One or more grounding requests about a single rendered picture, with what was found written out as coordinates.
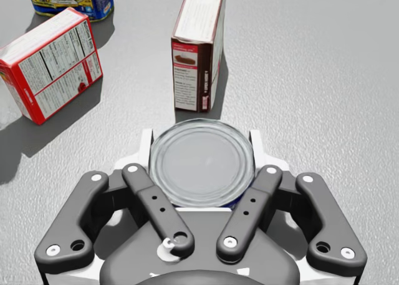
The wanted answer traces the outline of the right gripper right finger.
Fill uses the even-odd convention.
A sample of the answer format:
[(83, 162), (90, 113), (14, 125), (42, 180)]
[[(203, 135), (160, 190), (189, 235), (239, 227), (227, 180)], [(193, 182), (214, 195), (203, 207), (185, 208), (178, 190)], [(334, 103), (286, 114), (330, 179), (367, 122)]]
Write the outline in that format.
[(287, 163), (267, 157), (258, 130), (251, 130), (256, 177), (244, 192), (216, 242), (225, 263), (243, 259), (258, 228), (274, 210), (288, 212), (303, 232), (306, 260), (319, 271), (363, 271), (367, 254), (324, 179), (311, 172), (293, 176)]

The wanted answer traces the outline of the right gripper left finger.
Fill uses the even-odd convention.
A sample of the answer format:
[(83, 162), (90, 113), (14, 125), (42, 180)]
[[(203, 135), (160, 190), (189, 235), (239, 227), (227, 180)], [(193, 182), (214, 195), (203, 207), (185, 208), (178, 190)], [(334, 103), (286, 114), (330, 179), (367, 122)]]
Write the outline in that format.
[(128, 208), (137, 225), (150, 222), (172, 256), (187, 258), (195, 239), (162, 189), (149, 176), (153, 131), (144, 129), (136, 157), (117, 161), (108, 175), (84, 173), (34, 252), (41, 273), (82, 269), (95, 258), (94, 243), (117, 210)]

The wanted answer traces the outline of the brown and red carton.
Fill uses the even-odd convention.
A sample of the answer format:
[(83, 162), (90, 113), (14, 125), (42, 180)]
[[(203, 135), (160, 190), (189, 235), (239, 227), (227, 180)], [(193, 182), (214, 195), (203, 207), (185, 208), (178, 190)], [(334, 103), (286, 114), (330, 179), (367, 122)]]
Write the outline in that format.
[(213, 108), (224, 46), (226, 0), (183, 0), (171, 36), (174, 106)]

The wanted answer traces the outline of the red and white carton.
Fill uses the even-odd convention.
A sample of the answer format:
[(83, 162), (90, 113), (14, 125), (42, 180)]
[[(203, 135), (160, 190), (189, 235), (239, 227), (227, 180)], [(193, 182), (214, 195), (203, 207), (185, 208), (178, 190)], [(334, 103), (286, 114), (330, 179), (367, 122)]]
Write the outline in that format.
[(102, 76), (89, 18), (71, 7), (0, 48), (0, 77), (37, 125)]

